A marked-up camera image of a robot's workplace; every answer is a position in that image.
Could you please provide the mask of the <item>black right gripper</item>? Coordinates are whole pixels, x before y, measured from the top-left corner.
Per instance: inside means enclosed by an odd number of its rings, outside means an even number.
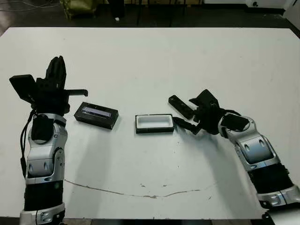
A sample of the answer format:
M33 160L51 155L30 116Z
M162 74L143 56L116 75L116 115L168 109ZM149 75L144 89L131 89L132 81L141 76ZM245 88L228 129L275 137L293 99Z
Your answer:
M191 124L181 118L173 118L173 122L192 134L197 135L203 129L209 134L217 135L219 133L218 123L225 114L225 109L220 108L217 104L212 105L199 105L193 111L194 122L199 122L198 125Z

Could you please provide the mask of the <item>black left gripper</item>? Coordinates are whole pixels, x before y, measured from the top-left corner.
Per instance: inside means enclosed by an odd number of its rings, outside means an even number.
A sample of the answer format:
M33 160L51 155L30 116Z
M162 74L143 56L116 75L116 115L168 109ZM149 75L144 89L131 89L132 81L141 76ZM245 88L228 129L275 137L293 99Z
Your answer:
M46 70L44 79L37 78L37 100L34 106L38 113L69 113L69 96L88 96L86 89L65 89L66 66L62 56L54 57Z

